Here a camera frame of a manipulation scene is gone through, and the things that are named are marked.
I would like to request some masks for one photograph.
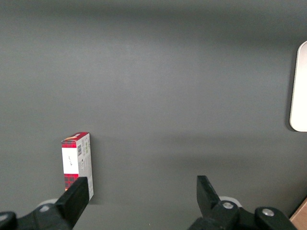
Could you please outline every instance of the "cardboard box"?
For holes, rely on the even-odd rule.
[[[62,141],[65,190],[79,177],[88,180],[89,199],[94,194],[90,133],[80,132]]]

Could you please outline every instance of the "wooden edge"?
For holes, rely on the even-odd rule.
[[[291,216],[290,221],[297,230],[307,230],[307,198]]]

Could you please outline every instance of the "red and white box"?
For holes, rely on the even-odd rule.
[[[80,132],[62,141],[65,190],[80,176],[88,181],[89,199],[94,195],[90,133]]]

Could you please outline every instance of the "white object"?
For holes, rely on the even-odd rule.
[[[80,132],[62,141],[62,159],[67,190],[78,177],[87,177],[89,199],[94,194],[90,133]]]
[[[299,132],[307,132],[307,41],[298,49],[290,125]]]
[[[228,197],[228,196],[219,196],[221,201],[231,201],[233,203],[235,203],[238,207],[242,207],[242,205],[240,204],[240,202],[237,199],[234,199],[232,197]]]
[[[54,203],[56,203],[56,201],[57,201],[58,199],[50,199],[50,200],[45,200],[45,201],[43,201],[43,202],[41,202],[37,207],[39,207],[39,206],[41,206],[41,205],[46,205],[46,204],[54,204]]]

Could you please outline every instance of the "black plastic part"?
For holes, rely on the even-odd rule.
[[[223,204],[231,204],[232,208],[225,208]],[[231,230],[239,220],[239,208],[230,201],[220,201],[211,211],[210,217],[218,224],[220,229]]]
[[[16,226],[17,219],[14,212],[0,212],[0,230],[11,230]]]
[[[211,209],[220,202],[220,198],[213,189],[206,176],[197,176],[197,203],[203,217],[211,213]]]
[[[86,177],[79,177],[57,200],[55,206],[71,227],[75,226],[89,201]]]
[[[266,216],[263,209],[271,210],[274,215]],[[273,207],[259,207],[255,210],[256,224],[262,230],[296,230],[295,226],[289,221],[288,217]]]
[[[255,222],[255,215],[247,212],[242,207],[239,208],[239,220],[236,224],[236,230],[260,230]]]
[[[72,230],[89,201],[86,177],[79,177],[55,204],[45,204],[16,219],[0,213],[0,230]]]
[[[197,202],[202,218],[189,230],[296,230],[288,217],[275,208],[268,208],[274,212],[274,216],[269,217],[262,212],[265,207],[257,208],[252,214],[230,201],[220,201],[206,176],[197,177]],[[233,208],[227,209],[229,204],[224,207],[225,202]]]

